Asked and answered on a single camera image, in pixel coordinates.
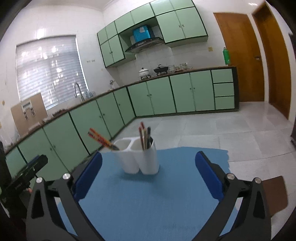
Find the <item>black plastic spoon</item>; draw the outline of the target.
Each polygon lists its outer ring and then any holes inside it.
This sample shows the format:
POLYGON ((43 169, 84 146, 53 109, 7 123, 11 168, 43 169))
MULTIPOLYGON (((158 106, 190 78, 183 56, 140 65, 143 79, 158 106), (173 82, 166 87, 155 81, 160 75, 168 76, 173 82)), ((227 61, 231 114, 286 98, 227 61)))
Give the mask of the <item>black plastic spoon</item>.
POLYGON ((147 149, 151 147, 151 127, 147 128, 147 149))

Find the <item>silver metal spoon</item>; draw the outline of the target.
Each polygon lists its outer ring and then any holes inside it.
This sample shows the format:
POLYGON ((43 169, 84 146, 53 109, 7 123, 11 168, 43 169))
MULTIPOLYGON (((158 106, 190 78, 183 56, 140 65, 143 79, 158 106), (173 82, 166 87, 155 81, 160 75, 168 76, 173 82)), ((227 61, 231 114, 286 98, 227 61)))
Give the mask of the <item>silver metal spoon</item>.
POLYGON ((153 138, 152 137, 149 137, 149 143, 150 143, 150 147, 152 146, 152 144, 153 144, 153 138))

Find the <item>plain wooden chopstick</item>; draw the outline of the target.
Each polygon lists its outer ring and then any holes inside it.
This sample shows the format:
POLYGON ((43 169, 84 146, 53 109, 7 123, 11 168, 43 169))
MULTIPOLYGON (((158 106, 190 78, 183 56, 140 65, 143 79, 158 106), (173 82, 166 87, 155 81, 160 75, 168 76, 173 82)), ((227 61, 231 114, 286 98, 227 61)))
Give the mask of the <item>plain wooden chopstick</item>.
POLYGON ((143 137, 144 137, 144 149, 147 150, 148 149, 148 132, 147 132, 147 129, 143 128, 142 132, 143 132, 143 137))

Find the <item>green lower kitchen cabinets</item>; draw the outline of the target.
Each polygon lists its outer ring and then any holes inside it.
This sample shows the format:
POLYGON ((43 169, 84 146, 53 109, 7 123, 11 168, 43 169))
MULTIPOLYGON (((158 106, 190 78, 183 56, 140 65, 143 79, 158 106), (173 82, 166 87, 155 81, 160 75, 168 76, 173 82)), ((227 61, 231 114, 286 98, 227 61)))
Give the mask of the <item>green lower kitchen cabinets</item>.
POLYGON ((6 153, 15 176, 37 155, 48 163, 38 173, 58 178, 99 149, 90 128, 112 140, 136 118, 237 111, 238 74, 235 67, 215 67, 139 81, 79 104, 38 127, 6 153))

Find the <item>green kitchen cabinets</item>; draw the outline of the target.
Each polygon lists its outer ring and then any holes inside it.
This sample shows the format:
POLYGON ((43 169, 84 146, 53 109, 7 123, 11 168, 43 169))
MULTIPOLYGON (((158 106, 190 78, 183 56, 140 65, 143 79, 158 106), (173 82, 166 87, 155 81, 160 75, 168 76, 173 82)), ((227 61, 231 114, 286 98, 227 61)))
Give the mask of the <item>green kitchen cabinets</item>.
POLYGON ((38 127, 6 153, 15 176, 37 155, 48 163, 38 173, 58 178, 99 149, 90 128, 112 140, 136 118, 237 111, 238 74, 235 67, 215 67, 139 81, 79 104, 38 127))
POLYGON ((206 42, 208 33, 193 1, 152 1, 120 16, 97 37, 104 65, 110 68, 154 45, 206 42))

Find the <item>cardboard box with printing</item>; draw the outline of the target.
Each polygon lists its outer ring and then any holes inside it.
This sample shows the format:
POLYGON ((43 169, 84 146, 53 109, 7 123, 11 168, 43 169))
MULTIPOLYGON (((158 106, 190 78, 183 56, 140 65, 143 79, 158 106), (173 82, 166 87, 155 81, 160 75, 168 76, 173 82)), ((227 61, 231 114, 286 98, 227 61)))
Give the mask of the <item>cardboard box with printing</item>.
POLYGON ((13 106, 11 114, 21 137, 48 117, 41 93, 35 94, 13 106))

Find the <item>white double utensil holder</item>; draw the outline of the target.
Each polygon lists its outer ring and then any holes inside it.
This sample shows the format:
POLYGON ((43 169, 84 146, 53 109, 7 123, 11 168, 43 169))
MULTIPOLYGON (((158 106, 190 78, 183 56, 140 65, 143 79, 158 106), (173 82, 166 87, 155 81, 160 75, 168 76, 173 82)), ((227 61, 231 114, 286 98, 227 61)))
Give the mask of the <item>white double utensil holder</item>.
POLYGON ((159 172, 159 161, 155 141, 147 150, 142 150, 140 137, 122 138, 114 143, 119 151, 112 151, 127 174, 155 175, 159 172))

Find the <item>chrome sink faucet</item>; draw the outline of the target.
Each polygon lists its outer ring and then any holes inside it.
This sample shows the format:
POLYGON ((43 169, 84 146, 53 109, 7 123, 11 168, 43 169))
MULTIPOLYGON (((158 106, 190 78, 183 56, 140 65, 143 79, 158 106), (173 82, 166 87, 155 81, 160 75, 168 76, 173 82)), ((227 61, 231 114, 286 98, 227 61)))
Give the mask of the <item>chrome sink faucet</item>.
POLYGON ((77 82, 74 83, 75 98, 80 97, 81 101, 84 102, 84 96, 82 94, 81 88, 77 82))

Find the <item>black glass cabinet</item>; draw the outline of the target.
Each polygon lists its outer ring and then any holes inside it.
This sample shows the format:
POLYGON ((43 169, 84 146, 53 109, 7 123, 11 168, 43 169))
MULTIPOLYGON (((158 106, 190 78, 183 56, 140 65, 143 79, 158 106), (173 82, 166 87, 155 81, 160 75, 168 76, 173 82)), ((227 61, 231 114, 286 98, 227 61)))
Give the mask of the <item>black glass cabinet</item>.
POLYGON ((290 138, 291 138, 292 144, 296 147, 296 121, 294 122, 290 138))

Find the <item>white window blinds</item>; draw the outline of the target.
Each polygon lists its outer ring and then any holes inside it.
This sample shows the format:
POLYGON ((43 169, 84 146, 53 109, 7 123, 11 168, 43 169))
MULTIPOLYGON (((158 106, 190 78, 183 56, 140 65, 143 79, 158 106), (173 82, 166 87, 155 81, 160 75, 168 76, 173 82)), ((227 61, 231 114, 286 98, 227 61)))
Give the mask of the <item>white window blinds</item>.
POLYGON ((74 98, 75 82, 83 95, 89 90, 75 35, 47 37, 17 45, 16 79, 20 100, 41 93, 46 109, 74 98))

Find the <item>white cooking pot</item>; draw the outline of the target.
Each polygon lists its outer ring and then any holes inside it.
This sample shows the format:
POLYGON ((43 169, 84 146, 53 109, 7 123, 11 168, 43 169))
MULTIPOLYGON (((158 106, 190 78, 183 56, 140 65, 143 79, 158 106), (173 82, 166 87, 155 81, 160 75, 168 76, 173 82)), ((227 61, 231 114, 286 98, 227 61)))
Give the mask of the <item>white cooking pot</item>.
POLYGON ((151 78, 151 75, 150 75, 149 70, 147 68, 142 67, 138 73, 139 73, 141 80, 151 78))

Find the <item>black wok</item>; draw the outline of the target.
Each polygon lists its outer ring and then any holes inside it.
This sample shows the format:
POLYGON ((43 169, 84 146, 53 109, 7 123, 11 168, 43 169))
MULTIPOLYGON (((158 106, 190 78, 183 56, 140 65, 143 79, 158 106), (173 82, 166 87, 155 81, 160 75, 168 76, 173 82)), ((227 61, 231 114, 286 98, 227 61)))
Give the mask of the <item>black wok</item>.
POLYGON ((168 73, 168 66, 159 65, 157 68, 154 69, 154 72, 157 76, 165 75, 168 73))

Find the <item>brown wooden door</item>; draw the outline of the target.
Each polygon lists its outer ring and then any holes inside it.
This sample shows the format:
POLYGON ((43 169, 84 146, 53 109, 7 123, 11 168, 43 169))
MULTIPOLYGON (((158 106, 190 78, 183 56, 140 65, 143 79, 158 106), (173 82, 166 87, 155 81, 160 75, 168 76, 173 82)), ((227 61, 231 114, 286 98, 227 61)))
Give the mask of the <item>brown wooden door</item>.
POLYGON ((288 118, 291 101, 291 73, 282 32, 265 1, 252 13, 252 16, 258 28, 266 57, 269 103, 288 118))
POLYGON ((246 14, 214 13, 230 62, 237 69, 239 100, 264 101, 264 75, 258 41, 246 14))

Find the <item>green bottle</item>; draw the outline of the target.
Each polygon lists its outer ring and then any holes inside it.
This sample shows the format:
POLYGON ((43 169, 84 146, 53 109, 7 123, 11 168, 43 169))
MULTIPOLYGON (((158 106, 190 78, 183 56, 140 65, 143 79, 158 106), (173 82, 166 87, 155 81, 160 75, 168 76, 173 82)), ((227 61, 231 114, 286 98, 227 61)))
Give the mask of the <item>green bottle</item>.
POLYGON ((230 66, 231 65, 231 60, 230 60, 230 53, 226 47, 223 48, 223 57, 224 57, 224 62, 226 65, 230 66))

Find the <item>black range hood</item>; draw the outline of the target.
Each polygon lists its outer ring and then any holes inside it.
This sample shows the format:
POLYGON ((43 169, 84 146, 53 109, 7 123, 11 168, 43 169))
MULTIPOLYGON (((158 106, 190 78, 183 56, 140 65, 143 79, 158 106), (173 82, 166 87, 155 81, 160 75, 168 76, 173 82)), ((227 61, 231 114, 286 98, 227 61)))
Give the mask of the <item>black range hood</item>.
POLYGON ((127 48, 127 50, 125 52, 137 54, 137 53, 140 53, 141 51, 144 51, 144 50, 146 50, 154 45, 158 45, 158 44, 165 44, 165 41, 159 37, 144 39, 142 41, 139 41, 139 42, 133 44, 129 48, 127 48))

